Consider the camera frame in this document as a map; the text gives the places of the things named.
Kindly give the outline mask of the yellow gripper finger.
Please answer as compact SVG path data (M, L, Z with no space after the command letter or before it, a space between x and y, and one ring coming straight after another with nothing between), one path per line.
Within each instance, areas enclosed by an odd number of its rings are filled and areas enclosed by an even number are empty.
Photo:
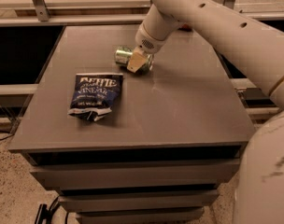
M127 69L130 72L135 73L145 64L146 61L147 61L146 53L140 47L136 47L133 50L133 54L131 55L130 60L127 64Z

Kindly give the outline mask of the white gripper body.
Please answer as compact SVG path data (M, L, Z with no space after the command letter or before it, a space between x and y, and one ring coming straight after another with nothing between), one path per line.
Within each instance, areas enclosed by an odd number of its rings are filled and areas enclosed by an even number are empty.
M152 5L135 35L136 46L147 54L155 54L181 25L182 22L163 14Z

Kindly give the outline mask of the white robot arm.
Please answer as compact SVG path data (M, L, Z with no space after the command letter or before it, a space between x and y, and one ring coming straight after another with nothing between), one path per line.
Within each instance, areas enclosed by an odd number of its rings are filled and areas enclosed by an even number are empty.
M183 24L279 107L243 153L233 224L284 224L284 33L212 0L151 0L135 36L129 70L136 72Z

